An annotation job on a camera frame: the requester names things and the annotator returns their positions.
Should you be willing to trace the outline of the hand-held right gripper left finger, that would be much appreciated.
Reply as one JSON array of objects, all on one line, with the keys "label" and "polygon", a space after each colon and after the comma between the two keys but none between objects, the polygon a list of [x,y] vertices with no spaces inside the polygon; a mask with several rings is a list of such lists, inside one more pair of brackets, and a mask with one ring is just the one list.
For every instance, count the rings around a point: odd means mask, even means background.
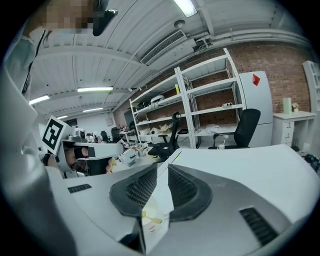
[{"label": "hand-held right gripper left finger", "polygon": [[146,253],[142,209],[157,186],[157,166],[64,179],[50,167],[57,210],[76,253]]}]

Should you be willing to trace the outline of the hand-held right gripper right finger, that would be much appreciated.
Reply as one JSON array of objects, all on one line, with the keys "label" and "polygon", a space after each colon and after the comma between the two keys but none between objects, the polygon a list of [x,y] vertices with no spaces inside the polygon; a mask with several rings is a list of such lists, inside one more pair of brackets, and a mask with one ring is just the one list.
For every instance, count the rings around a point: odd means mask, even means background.
[{"label": "hand-held right gripper right finger", "polygon": [[168,165],[173,210],[152,255],[275,255],[288,218],[235,180]]}]

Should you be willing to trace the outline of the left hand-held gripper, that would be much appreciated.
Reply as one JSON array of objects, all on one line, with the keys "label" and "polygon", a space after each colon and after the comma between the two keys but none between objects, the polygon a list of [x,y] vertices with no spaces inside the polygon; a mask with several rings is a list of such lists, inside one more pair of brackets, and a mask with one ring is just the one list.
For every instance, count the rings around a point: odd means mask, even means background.
[{"label": "left hand-held gripper", "polygon": [[[41,140],[45,154],[59,158],[59,171],[64,179],[110,174],[112,157],[124,152],[120,143],[88,143],[82,129],[72,128],[54,116],[49,118]],[[88,157],[80,158],[85,161],[85,172],[72,170],[66,161],[65,151],[76,147],[88,148]]]}]

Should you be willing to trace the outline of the cream white cup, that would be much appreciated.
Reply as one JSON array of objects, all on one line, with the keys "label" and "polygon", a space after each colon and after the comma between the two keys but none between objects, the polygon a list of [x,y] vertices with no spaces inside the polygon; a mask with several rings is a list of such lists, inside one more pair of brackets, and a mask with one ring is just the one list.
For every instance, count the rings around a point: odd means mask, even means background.
[{"label": "cream white cup", "polygon": [[149,223],[147,225],[143,225],[142,220],[142,227],[145,233],[163,233],[167,231],[168,214],[165,213],[165,211],[163,210],[162,206],[158,203],[156,198],[151,196],[148,202],[145,204],[144,208],[142,209],[141,213],[142,217],[146,216],[162,220],[161,224]]}]

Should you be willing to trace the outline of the person's left forearm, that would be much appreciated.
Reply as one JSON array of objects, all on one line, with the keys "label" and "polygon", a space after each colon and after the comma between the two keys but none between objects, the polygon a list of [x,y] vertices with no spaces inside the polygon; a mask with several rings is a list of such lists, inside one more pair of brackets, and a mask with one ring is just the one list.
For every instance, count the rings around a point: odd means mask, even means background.
[{"label": "person's left forearm", "polygon": [[46,166],[47,167],[52,167],[52,168],[56,168],[58,170],[59,169],[59,166],[58,166],[58,162],[57,162],[57,159],[54,155],[50,155],[47,159],[47,162],[46,162]]}]

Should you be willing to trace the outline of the person's left hand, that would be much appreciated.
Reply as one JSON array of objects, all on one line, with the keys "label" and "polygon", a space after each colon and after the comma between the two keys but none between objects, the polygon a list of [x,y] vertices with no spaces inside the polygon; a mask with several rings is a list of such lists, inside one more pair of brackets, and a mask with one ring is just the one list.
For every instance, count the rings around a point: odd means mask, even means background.
[{"label": "person's left hand", "polygon": [[73,149],[68,149],[65,151],[65,159],[68,166],[77,172],[84,173],[86,170],[86,162],[80,160],[82,158],[87,158],[89,151],[87,147],[75,147]]}]

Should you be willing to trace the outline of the black wristband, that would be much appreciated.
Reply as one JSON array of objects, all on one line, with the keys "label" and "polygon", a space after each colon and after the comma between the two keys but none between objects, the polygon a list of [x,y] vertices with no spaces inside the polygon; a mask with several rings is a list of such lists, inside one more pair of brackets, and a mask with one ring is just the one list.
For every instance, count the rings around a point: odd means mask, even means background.
[{"label": "black wristband", "polygon": [[[46,166],[46,164],[47,164],[47,160],[48,160],[48,158],[49,158],[49,156],[50,155],[53,155],[53,154],[50,154],[50,153],[46,153],[45,155],[44,155],[44,157],[42,158],[42,163]],[[59,160],[59,158],[57,157],[57,156],[55,156],[56,157],[56,160],[57,160],[57,162],[59,163],[60,162],[60,160]]]}]

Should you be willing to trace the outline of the black headrest office chair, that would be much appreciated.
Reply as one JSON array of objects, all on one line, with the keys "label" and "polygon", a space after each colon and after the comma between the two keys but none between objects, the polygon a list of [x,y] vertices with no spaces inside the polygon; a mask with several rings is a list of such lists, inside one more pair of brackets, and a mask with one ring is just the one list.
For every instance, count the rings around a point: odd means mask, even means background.
[{"label": "black headrest office chair", "polygon": [[182,115],[179,112],[175,112],[172,116],[172,131],[169,141],[167,141],[165,135],[159,135],[159,137],[163,138],[164,142],[158,142],[158,143],[149,143],[148,146],[151,147],[151,149],[148,151],[148,155],[151,157],[159,157],[159,160],[157,163],[161,163],[166,161],[178,148],[178,126],[179,122],[182,119]]}]

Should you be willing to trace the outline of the black mesh office chair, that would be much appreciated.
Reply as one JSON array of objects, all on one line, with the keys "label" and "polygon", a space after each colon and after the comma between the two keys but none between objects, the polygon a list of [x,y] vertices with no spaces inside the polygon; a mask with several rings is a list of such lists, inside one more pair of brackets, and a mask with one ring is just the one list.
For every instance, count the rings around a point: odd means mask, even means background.
[{"label": "black mesh office chair", "polygon": [[249,148],[251,139],[255,133],[256,127],[260,120],[261,112],[258,109],[248,108],[242,111],[239,123],[234,132],[221,132],[213,135],[213,146],[209,150],[217,150],[216,138],[221,136],[233,135],[235,145],[224,146],[224,149],[243,149]]}]

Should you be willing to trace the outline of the white metal shelf unit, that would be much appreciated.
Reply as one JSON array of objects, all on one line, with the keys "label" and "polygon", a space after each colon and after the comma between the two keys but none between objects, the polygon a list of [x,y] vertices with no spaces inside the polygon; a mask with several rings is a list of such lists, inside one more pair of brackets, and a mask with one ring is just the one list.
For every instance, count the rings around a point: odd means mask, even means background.
[{"label": "white metal shelf unit", "polygon": [[[219,125],[219,133],[235,131],[246,101],[240,76],[228,52],[189,68],[195,69],[197,80],[192,81],[191,94],[195,96],[197,110],[192,112],[195,121],[196,148],[213,144],[213,133],[206,133],[207,125]],[[224,108],[224,103],[233,106]]]},{"label": "white metal shelf unit", "polygon": [[[171,118],[169,115],[150,119],[148,118],[148,113],[182,102],[184,110],[182,117],[185,118],[188,129],[186,136],[189,138],[190,147],[192,149],[196,148],[196,128],[193,125],[196,122],[193,121],[192,112],[197,111],[198,107],[195,96],[192,95],[191,90],[193,89],[192,81],[197,79],[198,77],[196,76],[194,68],[190,67],[185,70],[181,70],[179,67],[177,67],[174,69],[174,75],[156,84],[135,99],[130,100],[130,106],[133,107],[134,103],[147,103],[158,95],[163,95],[165,97],[164,100],[156,103],[150,103],[148,106],[143,107],[140,110],[132,110],[134,124],[139,140],[142,138],[145,139],[155,136],[150,131],[143,133],[143,128],[149,128],[152,124],[157,125],[159,123],[169,121]],[[175,84],[178,84],[180,94],[176,93]]]}]

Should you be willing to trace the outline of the white refrigerator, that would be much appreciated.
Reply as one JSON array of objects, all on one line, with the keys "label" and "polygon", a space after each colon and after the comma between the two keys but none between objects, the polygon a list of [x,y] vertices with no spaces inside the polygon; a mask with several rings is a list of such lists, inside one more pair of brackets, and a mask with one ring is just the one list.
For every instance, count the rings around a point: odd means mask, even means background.
[{"label": "white refrigerator", "polygon": [[[253,84],[253,74],[260,77],[258,86]],[[250,141],[249,147],[267,147],[272,142],[273,105],[271,90],[264,71],[240,73],[245,105],[248,109],[257,109],[261,112],[259,122]]]}]

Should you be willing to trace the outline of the white drawer cabinet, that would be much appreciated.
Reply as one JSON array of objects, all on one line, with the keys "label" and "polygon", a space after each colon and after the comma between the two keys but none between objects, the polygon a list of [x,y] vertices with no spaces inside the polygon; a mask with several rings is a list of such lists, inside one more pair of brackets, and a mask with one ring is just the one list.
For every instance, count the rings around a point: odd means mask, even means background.
[{"label": "white drawer cabinet", "polygon": [[274,113],[271,144],[295,146],[300,151],[309,150],[315,130],[315,117],[316,114],[306,111]]}]

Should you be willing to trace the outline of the pale green cylinder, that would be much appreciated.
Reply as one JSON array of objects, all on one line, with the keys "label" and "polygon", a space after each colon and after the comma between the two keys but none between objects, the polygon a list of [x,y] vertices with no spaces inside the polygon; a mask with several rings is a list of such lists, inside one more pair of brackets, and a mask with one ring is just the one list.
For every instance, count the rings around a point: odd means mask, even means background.
[{"label": "pale green cylinder", "polygon": [[292,100],[290,97],[286,97],[282,99],[283,104],[283,113],[286,115],[290,115],[292,113]]}]

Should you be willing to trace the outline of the ceiling air conditioner vent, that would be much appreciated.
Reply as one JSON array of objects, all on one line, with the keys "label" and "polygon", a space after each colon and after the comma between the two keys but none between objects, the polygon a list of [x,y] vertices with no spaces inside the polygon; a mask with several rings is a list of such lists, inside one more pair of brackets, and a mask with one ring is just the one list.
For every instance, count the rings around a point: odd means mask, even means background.
[{"label": "ceiling air conditioner vent", "polygon": [[181,29],[175,31],[174,33],[165,37],[158,44],[154,45],[151,49],[149,49],[149,51],[146,52],[145,55],[141,58],[140,62],[143,65],[149,65],[155,59],[155,57],[159,56],[165,50],[168,50],[169,47],[173,46],[179,40],[186,38],[186,34]]}]

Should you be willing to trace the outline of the white cubby shelf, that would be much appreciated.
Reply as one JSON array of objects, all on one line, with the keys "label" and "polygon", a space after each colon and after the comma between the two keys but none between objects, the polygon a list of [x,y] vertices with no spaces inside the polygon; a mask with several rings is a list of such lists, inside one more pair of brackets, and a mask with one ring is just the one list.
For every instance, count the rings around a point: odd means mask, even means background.
[{"label": "white cubby shelf", "polygon": [[310,110],[317,114],[320,112],[320,64],[307,60],[302,66],[309,89]]}]

